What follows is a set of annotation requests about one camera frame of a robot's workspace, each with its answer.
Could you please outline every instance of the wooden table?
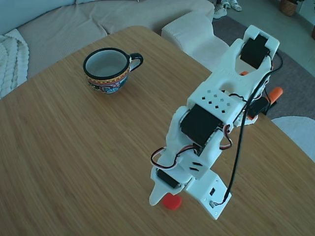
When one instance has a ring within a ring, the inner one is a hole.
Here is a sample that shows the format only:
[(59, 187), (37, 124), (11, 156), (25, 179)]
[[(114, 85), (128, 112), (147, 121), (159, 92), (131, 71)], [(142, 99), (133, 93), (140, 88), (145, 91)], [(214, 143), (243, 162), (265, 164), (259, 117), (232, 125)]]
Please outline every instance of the wooden table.
[[(88, 87), (82, 69), (101, 47), (145, 58), (112, 95)], [(165, 144), (173, 113), (209, 75), (157, 34), (132, 27), (2, 99), (0, 235), (314, 235), (315, 164), (265, 116), (245, 129), (233, 195), (218, 221), (184, 192), (177, 211), (149, 205), (149, 156)], [(225, 183), (234, 157), (235, 148), (227, 150), (212, 167)]]

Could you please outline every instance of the gray rug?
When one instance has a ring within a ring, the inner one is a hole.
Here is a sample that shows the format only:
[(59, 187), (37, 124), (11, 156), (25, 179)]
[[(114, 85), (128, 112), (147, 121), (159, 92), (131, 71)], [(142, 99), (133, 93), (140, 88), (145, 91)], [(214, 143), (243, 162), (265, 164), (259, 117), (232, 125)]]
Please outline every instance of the gray rug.
[[(214, 20), (213, 28), (215, 35), (229, 45), (237, 38), (243, 38), (246, 30), (244, 25), (227, 16)], [(283, 67), (270, 77), (267, 91), (280, 86), (284, 92), (267, 116), (271, 119), (284, 116), (302, 116), (315, 119), (315, 78), (286, 53), (279, 52), (283, 58)], [(275, 68), (278, 65), (279, 60), (275, 56)]]

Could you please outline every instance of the black mug rim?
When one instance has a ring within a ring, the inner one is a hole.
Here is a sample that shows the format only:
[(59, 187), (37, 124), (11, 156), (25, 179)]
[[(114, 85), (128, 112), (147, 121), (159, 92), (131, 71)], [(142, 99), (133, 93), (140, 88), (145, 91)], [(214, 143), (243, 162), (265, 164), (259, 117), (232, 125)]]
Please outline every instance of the black mug rim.
[[(86, 69), (86, 64), (88, 62), (88, 60), (96, 53), (99, 53), (99, 52), (102, 52), (102, 51), (117, 51), (117, 52), (120, 52), (121, 54), (123, 54), (125, 57), (126, 57), (126, 60), (127, 60), (127, 63), (126, 63), (126, 66), (121, 70), (119, 71), (118, 73), (114, 74), (114, 75), (110, 75), (110, 76), (95, 76), (95, 75), (92, 75), (91, 73), (89, 73)], [(123, 74), (129, 67), (130, 65), (130, 55), (128, 55), (127, 53), (125, 53), (123, 50), (121, 49), (118, 49), (118, 48), (101, 48), (101, 49), (98, 49), (92, 53), (90, 53), (84, 60), (83, 62), (83, 70), (84, 70), (84, 73), (91, 77), (92, 79), (96, 79), (96, 80), (110, 80), (110, 79), (113, 79), (117, 76), (120, 76), (121, 74)]]

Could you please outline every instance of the colorful patterned mug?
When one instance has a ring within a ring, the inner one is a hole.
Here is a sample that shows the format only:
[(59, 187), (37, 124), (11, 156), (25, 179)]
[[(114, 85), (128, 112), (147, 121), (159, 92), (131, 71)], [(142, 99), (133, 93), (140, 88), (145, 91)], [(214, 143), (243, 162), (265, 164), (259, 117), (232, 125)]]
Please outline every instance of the colorful patterned mug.
[(142, 63), (143, 57), (139, 53), (128, 55), (117, 48), (102, 48), (85, 58), (83, 70), (95, 90), (114, 93), (125, 84), (129, 73)]

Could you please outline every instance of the wicker basket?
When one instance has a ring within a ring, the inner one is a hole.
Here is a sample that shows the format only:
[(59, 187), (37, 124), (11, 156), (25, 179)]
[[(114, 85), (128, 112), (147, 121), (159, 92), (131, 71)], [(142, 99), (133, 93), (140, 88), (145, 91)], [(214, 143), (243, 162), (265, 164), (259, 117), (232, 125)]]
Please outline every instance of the wicker basket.
[(290, 2), (289, 0), (281, 0), (280, 11), (286, 16), (293, 16), (297, 8), (297, 4)]

